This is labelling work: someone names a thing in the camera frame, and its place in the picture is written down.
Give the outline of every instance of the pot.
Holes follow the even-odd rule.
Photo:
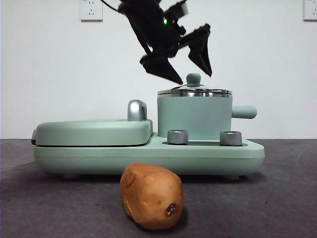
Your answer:
[[[200,84],[201,76],[187,75],[187,85],[158,92],[158,135],[186,130],[190,140],[219,140],[220,132],[231,130],[231,118],[252,119],[253,106],[232,107],[232,92]]]

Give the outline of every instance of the electrical socket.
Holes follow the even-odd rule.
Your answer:
[[[80,0],[81,21],[103,21],[104,5],[100,0]]]
[[[304,21],[317,21],[317,0],[304,0]]]

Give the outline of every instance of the dark gray mat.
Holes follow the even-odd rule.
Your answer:
[[[259,173],[182,176],[180,222],[153,232],[124,214],[120,176],[66,180],[37,167],[30,140],[1,140],[1,237],[317,237],[317,140],[253,141],[265,146]]]

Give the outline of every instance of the robotic arm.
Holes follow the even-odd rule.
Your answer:
[[[182,79],[168,62],[168,58],[174,57],[179,49],[189,46],[189,59],[211,76],[208,56],[210,26],[206,24],[185,35],[185,28],[178,25],[178,19],[188,13],[186,0],[166,11],[159,6],[161,0],[120,0],[118,10],[104,0],[101,1],[128,18],[146,52],[140,63],[147,73],[182,84]]]

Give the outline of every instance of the lid knob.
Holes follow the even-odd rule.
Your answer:
[[[190,73],[186,77],[187,85],[191,87],[199,87],[202,77],[198,73]]]

